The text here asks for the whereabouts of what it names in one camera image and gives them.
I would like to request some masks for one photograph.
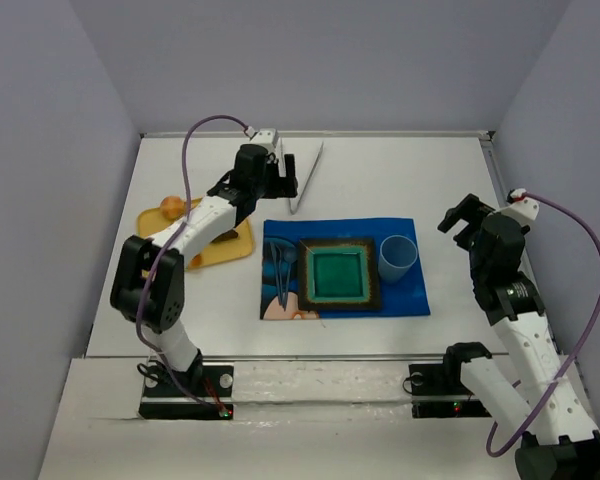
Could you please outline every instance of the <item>square plate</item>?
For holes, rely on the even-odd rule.
[[[373,238],[303,238],[298,242],[302,310],[380,310]]]

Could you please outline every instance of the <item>purple hose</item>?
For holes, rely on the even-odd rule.
[[[541,197],[539,195],[535,195],[533,193],[527,192],[525,194],[525,196],[532,198],[534,200],[537,200],[538,202],[544,203],[545,205],[548,205],[549,207],[554,208],[561,213],[564,213],[565,215],[571,217],[573,220],[575,220],[577,223],[579,223],[580,226],[582,228],[584,228],[585,231],[589,234],[589,236],[591,237],[591,240],[593,240],[593,243],[596,246],[596,250],[598,251],[598,255],[600,256],[600,240],[598,239],[598,236],[595,234],[595,232],[592,230],[592,228],[582,218],[580,218],[578,215],[573,213],[571,210],[569,210],[561,205],[558,205],[557,203],[555,203],[549,199],[546,199],[544,197]],[[529,428],[529,426],[533,423],[533,421],[536,419],[536,417],[538,416],[540,411],[544,408],[544,406],[549,401],[549,398],[551,397],[551,395],[553,395],[553,392],[558,387],[558,384],[556,381],[559,378],[564,376],[564,374],[567,372],[567,370],[569,369],[571,364],[574,362],[574,360],[580,353],[582,346],[587,341],[587,338],[589,337],[591,330],[593,330],[593,327],[594,327],[596,321],[598,320],[599,314],[600,314],[600,293],[598,294],[598,300],[596,302],[596,306],[594,307],[593,312],[591,313],[591,317],[589,318],[589,321],[587,322],[587,326],[584,328],[584,331],[582,332],[580,339],[576,342],[575,346],[573,347],[573,351],[567,357],[567,359],[564,361],[562,366],[558,369],[555,376],[553,377],[553,380],[554,380],[553,383],[551,383],[551,385],[549,385],[546,392],[544,392],[542,397],[540,397],[538,404],[534,407],[533,410],[531,410],[531,413],[525,419],[525,421],[522,422],[522,425],[520,425],[520,427],[514,432],[514,434],[511,436],[511,438],[505,442],[505,444],[502,446],[502,448],[499,450],[496,450],[495,452],[491,449],[491,443],[493,442],[493,437],[496,433],[496,429],[498,428],[498,424],[494,422],[493,426],[491,427],[491,431],[489,432],[489,437],[487,438],[487,453],[489,454],[489,456],[500,457],[501,455],[505,454],[518,441],[518,439]],[[517,384],[519,384],[519,383],[520,383],[520,381],[516,382],[514,384],[514,386],[517,386]]]
[[[213,120],[231,120],[231,121],[239,124],[242,127],[242,130],[243,130],[243,132],[245,132],[245,134],[246,134],[247,129],[249,128],[249,126],[246,123],[244,123],[242,120],[237,119],[236,117],[232,117],[230,115],[213,115],[211,117],[207,117],[207,118],[200,120],[198,123],[196,123],[194,126],[192,126],[189,129],[189,131],[187,132],[187,135],[184,137],[184,142],[182,144],[182,177],[184,178],[184,191],[185,191],[185,195],[186,195],[185,218],[187,220],[189,219],[189,214],[191,213],[191,186],[189,185],[189,174],[187,173],[187,145],[189,144],[189,139],[193,135],[193,132],[195,132],[198,128],[200,128],[205,123],[211,122]],[[213,408],[214,406],[212,404],[205,402],[204,400],[196,397],[187,388],[185,388],[182,385],[182,383],[180,383],[180,381],[178,380],[178,378],[176,377],[176,375],[173,371],[173,368],[169,364],[169,360],[167,359],[167,357],[162,352],[160,352],[160,349],[156,345],[154,345],[149,340],[147,340],[145,338],[144,334],[142,333],[142,317],[144,314],[144,308],[147,304],[147,300],[149,299],[149,289],[151,288],[151,284],[153,283],[153,278],[155,277],[156,271],[158,270],[158,263],[160,263],[160,259],[162,258],[164,253],[169,249],[169,247],[171,247],[171,245],[176,240],[176,238],[178,238],[178,236],[185,229],[185,226],[186,226],[186,222],[182,222],[180,224],[180,227],[178,227],[178,229],[173,233],[173,235],[171,235],[169,240],[167,240],[167,242],[164,244],[164,246],[160,249],[160,251],[156,255],[155,260],[153,261],[153,264],[151,265],[151,269],[149,270],[149,275],[147,276],[147,280],[144,282],[144,286],[142,287],[142,294],[140,295],[140,301],[138,302],[138,311],[136,312],[136,335],[138,336],[138,339],[144,345],[146,345],[151,350],[156,352],[156,355],[158,356],[160,361],[164,364],[165,368],[167,369],[167,372],[169,373],[169,376],[171,377],[173,384],[176,386],[176,388],[178,390],[180,390],[180,392],[183,395],[191,398],[192,400],[200,403],[201,405],[206,405],[206,406]]]

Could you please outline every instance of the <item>purple cable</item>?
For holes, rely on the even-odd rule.
[[[230,115],[213,115],[211,117],[207,117],[207,118],[200,120],[198,123],[196,123],[194,126],[192,126],[189,129],[189,131],[187,132],[187,135],[184,137],[184,143],[182,144],[182,177],[184,178],[184,190],[185,190],[185,194],[187,197],[186,204],[185,204],[185,218],[187,220],[189,219],[189,214],[191,213],[191,186],[189,185],[189,174],[187,173],[187,145],[189,144],[189,139],[193,135],[193,132],[195,132],[198,128],[200,128],[205,123],[211,122],[213,120],[231,120],[231,121],[239,124],[242,127],[242,130],[245,133],[245,135],[246,135],[247,129],[249,128],[249,126],[246,123],[244,123],[242,120],[237,119],[236,117],[232,117]],[[138,339],[144,345],[146,345],[147,347],[149,347],[151,350],[153,350],[156,353],[156,355],[158,356],[158,358],[160,359],[162,364],[167,369],[167,372],[169,373],[169,376],[171,377],[173,384],[176,386],[176,388],[178,390],[180,390],[180,392],[183,395],[191,398],[192,400],[198,402],[201,405],[214,407],[209,402],[205,402],[204,400],[196,397],[187,388],[185,388],[182,385],[182,383],[180,383],[180,381],[178,380],[178,378],[176,377],[176,375],[173,371],[173,368],[169,364],[169,360],[167,359],[167,357],[160,351],[160,349],[156,345],[154,345],[149,340],[147,340],[145,338],[144,334],[142,333],[142,316],[144,314],[144,308],[147,304],[147,300],[149,299],[149,289],[151,288],[151,284],[153,283],[153,278],[155,277],[156,271],[158,270],[158,263],[160,262],[160,259],[162,258],[164,253],[169,249],[169,247],[171,247],[171,245],[176,240],[176,238],[178,238],[178,236],[185,229],[185,226],[186,226],[186,222],[182,222],[180,224],[180,227],[178,227],[178,229],[173,233],[173,235],[171,235],[169,240],[167,240],[167,242],[160,249],[160,251],[156,255],[155,260],[153,261],[153,264],[151,265],[151,269],[149,270],[149,275],[147,276],[147,280],[144,282],[144,286],[142,287],[142,294],[140,295],[140,301],[138,302],[138,311],[136,312],[136,335],[138,336]]]
[[[529,198],[533,198],[534,200],[537,200],[538,202],[544,203],[545,205],[548,205],[549,207],[554,208],[555,210],[558,210],[559,212],[561,212],[561,213],[567,215],[568,217],[571,217],[573,220],[575,220],[589,234],[589,236],[591,237],[591,240],[593,240],[593,243],[596,246],[598,255],[600,256],[600,240],[598,239],[598,236],[595,234],[595,232],[592,230],[592,228],[587,224],[587,222],[585,222],[582,218],[580,218],[578,215],[573,213],[571,210],[569,210],[561,205],[558,205],[557,203],[555,203],[547,198],[541,197],[539,195],[535,195],[533,193],[528,193],[528,192],[525,193],[525,196],[529,197]],[[600,314],[600,293],[598,294],[598,300],[596,301],[596,305],[593,309],[593,312],[591,313],[589,322],[587,322],[587,326],[584,328],[584,331],[582,332],[580,339],[576,342],[575,346],[573,347],[573,351],[571,352],[571,354],[567,357],[567,359],[564,361],[562,366],[556,372],[555,376],[553,377],[554,381],[551,383],[551,385],[549,385],[549,387],[547,388],[546,392],[544,392],[542,397],[540,397],[538,404],[534,407],[534,409],[531,411],[531,413],[525,419],[525,421],[522,422],[522,425],[520,425],[520,427],[514,432],[514,434],[511,436],[511,438],[509,440],[507,440],[507,442],[502,446],[502,448],[495,452],[491,449],[491,444],[493,442],[493,437],[495,436],[496,429],[498,428],[498,424],[496,422],[494,422],[493,426],[491,427],[491,431],[489,432],[489,436],[487,438],[487,453],[489,454],[489,456],[500,457],[501,455],[505,454],[518,441],[518,439],[529,428],[529,426],[533,423],[533,421],[536,419],[536,417],[538,416],[540,411],[544,408],[544,406],[549,401],[549,398],[551,397],[551,395],[553,395],[553,392],[558,387],[557,380],[564,376],[564,374],[567,372],[567,370],[569,369],[571,364],[574,362],[574,360],[580,353],[582,346],[587,341],[587,338],[589,337],[591,330],[593,330],[593,327],[594,327],[596,321],[598,320],[599,314]],[[518,380],[518,382],[514,383],[514,387],[517,386],[519,383],[520,383],[520,381]]]

